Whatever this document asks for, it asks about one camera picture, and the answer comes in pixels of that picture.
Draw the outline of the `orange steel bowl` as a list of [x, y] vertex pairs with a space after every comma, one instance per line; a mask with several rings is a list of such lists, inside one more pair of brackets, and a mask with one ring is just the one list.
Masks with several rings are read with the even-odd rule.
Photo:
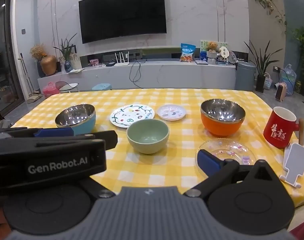
[[200, 106], [205, 129], [216, 137], [236, 133], [246, 117], [246, 111], [237, 103], [225, 99], [209, 99]]

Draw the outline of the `light blue plastic stool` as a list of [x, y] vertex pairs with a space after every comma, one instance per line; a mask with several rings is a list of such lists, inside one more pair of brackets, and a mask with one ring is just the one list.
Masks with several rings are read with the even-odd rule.
[[112, 86], [109, 83], [99, 83], [92, 87], [92, 91], [111, 90]]

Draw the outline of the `brown round vase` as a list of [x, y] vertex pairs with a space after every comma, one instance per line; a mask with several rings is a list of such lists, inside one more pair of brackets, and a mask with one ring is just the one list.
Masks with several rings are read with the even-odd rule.
[[57, 71], [57, 58], [54, 55], [45, 55], [40, 61], [42, 71], [46, 76], [50, 76]]

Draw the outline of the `small round side table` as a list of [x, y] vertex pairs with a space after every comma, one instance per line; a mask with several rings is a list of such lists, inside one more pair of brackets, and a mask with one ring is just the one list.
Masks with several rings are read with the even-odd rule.
[[55, 87], [60, 93], [70, 93], [74, 89], [79, 91], [78, 85], [79, 83], [68, 83], [66, 81], [58, 81], [55, 83]]

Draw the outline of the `pink space heater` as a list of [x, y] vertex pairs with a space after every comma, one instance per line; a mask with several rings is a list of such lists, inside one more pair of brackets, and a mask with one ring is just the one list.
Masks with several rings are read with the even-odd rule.
[[277, 83], [275, 99], [282, 102], [285, 99], [286, 91], [287, 91], [286, 83], [284, 82]]

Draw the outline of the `green ceramic bowl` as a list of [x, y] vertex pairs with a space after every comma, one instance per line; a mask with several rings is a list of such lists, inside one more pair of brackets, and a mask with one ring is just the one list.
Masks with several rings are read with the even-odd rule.
[[167, 124], [157, 119], [139, 120], [127, 129], [128, 142], [142, 154], [154, 154], [165, 148], [169, 134]]

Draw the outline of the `pink plastic basket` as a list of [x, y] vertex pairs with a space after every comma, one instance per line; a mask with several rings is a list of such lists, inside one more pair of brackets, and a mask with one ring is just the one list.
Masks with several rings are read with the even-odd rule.
[[45, 98], [49, 98], [52, 95], [59, 94], [60, 91], [57, 89], [54, 83], [49, 82], [48, 85], [46, 85], [42, 89], [42, 94], [44, 94]]

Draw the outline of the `grey trash bin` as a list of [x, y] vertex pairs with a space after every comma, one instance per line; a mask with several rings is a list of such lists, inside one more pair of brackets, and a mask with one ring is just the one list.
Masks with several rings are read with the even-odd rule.
[[255, 72], [253, 63], [239, 61], [236, 65], [235, 90], [251, 92], [254, 89]]

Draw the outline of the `white fruit pattern plate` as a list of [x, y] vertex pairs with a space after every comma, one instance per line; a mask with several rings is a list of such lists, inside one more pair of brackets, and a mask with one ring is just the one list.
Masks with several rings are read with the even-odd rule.
[[153, 119], [154, 116], [155, 111], [151, 107], [134, 103], [113, 110], [110, 122], [119, 128], [128, 128], [138, 120]]

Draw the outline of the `small white sticker plate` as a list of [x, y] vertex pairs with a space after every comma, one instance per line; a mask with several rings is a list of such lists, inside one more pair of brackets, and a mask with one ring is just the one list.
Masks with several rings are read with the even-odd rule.
[[158, 108], [157, 115], [165, 121], [178, 121], [185, 117], [186, 110], [179, 105], [163, 105]]

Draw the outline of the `white phone stand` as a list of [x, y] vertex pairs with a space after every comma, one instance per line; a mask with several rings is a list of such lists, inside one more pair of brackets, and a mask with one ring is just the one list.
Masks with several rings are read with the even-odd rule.
[[292, 143], [285, 148], [283, 170], [286, 174], [280, 175], [280, 180], [297, 189], [302, 187], [297, 179], [299, 176], [304, 175], [304, 146], [298, 143]]

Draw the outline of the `blue snack bag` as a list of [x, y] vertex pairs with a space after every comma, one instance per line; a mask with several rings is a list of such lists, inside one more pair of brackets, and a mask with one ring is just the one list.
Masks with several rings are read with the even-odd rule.
[[196, 46], [187, 43], [181, 43], [181, 56], [179, 60], [181, 62], [192, 62]]

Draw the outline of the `clear glass sticker plate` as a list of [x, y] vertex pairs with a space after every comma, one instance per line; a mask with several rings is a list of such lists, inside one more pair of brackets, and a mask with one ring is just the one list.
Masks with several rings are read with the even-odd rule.
[[[205, 141], [196, 151], [196, 155], [198, 151], [202, 149], [208, 151], [212, 155], [215, 155], [220, 160], [233, 159], [237, 161], [240, 165], [254, 165], [254, 163], [256, 162], [255, 155], [248, 147], [232, 139], [216, 138]], [[204, 176], [206, 175], [199, 168], [198, 170]]]

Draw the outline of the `blue vase with plant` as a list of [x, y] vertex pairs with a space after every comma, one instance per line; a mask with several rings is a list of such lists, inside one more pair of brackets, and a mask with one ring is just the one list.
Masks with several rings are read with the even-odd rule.
[[53, 47], [56, 50], [59, 50], [64, 58], [64, 69], [65, 72], [69, 73], [72, 70], [72, 63], [70, 61], [70, 55], [72, 52], [72, 48], [74, 44], [70, 43], [72, 39], [77, 35], [75, 33], [69, 40], [65, 38], [64, 40], [61, 39], [61, 43], [59, 44], [58, 47]]

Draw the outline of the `blue steel bowl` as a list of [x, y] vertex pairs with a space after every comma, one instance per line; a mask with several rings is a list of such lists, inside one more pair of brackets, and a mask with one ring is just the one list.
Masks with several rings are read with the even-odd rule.
[[74, 135], [91, 133], [96, 123], [96, 110], [93, 105], [79, 104], [64, 109], [55, 118], [58, 128], [71, 128]]

